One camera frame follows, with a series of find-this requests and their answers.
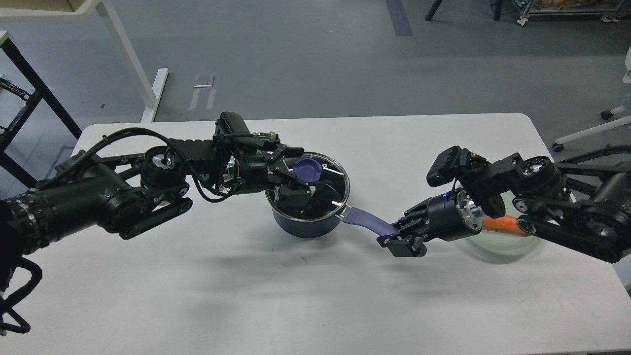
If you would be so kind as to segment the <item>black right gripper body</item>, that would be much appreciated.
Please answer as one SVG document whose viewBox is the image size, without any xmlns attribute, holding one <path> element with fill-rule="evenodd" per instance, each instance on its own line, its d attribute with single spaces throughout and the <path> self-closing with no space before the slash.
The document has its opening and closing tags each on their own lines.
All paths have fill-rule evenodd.
<svg viewBox="0 0 631 355">
<path fill-rule="evenodd" d="M 455 241 L 482 231 L 486 213 L 463 188 L 430 198 L 425 241 Z"/>
</svg>

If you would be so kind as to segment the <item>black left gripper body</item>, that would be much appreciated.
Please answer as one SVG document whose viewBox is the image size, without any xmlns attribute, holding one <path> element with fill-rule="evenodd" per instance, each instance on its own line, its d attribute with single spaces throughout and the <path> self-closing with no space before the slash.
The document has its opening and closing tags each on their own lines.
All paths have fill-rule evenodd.
<svg viewBox="0 0 631 355">
<path fill-rule="evenodd" d="M 279 179 L 270 170 L 269 157 L 276 151 L 274 143 L 237 143 L 234 157 L 239 163 L 238 176 L 241 182 L 238 194 L 258 193 L 279 186 Z"/>
</svg>

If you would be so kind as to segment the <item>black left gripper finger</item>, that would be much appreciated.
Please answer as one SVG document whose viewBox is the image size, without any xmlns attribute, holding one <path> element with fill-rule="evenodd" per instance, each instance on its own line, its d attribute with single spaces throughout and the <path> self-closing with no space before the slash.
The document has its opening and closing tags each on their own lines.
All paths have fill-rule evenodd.
<svg viewBox="0 0 631 355">
<path fill-rule="evenodd" d="M 280 144 L 269 156 L 269 170 L 288 170 L 289 168 L 287 168 L 285 160 L 299 159 L 304 152 L 305 149 L 302 147 L 290 147 L 285 144 Z"/>
<path fill-rule="evenodd" d="M 274 207 L 282 213 L 318 213 L 324 198 L 321 170 L 292 170 L 274 189 Z"/>
</svg>

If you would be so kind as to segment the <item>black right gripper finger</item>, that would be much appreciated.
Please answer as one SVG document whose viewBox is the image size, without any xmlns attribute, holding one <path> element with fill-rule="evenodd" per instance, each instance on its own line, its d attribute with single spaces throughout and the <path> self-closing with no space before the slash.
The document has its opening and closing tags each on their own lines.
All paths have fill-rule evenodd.
<svg viewBox="0 0 631 355">
<path fill-rule="evenodd" d="M 387 248 L 395 257 L 423 257 L 427 253 L 427 247 L 424 245 L 427 232 L 428 228 L 404 231 L 390 228 L 377 237 L 377 243 L 382 248 Z"/>
<path fill-rule="evenodd" d="M 416 224 L 418 222 L 424 224 L 428 220 L 428 205 L 429 201 L 423 201 L 410 207 L 410 209 L 404 212 L 401 218 L 392 223 L 392 227 L 404 228 L 408 224 Z"/>
</svg>

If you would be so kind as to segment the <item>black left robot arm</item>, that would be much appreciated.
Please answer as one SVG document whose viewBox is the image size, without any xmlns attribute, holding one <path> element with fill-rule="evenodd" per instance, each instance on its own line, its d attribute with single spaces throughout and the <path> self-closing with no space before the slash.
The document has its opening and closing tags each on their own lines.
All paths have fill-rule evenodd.
<svg viewBox="0 0 631 355">
<path fill-rule="evenodd" d="M 212 204 L 234 195 L 271 190 L 282 204 L 304 207 L 325 185 L 318 169 L 289 168 L 304 149 L 273 132 L 252 133 L 243 118 L 224 112 L 207 140 L 169 139 L 132 127 L 104 135 L 25 193 L 1 202 L 1 335 L 27 333 L 14 310 L 42 278 L 26 256 L 75 232 L 98 225 L 124 240 L 189 211 L 187 177 Z"/>
</svg>

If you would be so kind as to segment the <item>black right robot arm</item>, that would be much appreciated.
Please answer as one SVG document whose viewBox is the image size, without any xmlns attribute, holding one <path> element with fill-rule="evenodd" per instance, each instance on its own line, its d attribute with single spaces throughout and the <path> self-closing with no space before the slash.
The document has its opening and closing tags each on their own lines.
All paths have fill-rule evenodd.
<svg viewBox="0 0 631 355">
<path fill-rule="evenodd" d="M 511 192 L 519 231 L 616 263 L 630 254 L 630 163 L 614 166 L 554 163 L 514 153 L 494 163 L 452 146 L 426 175 L 432 187 L 459 183 L 404 212 L 377 243 L 396 257 L 422 257 L 425 243 L 454 241 L 482 231 L 483 219 L 506 214 Z"/>
</svg>

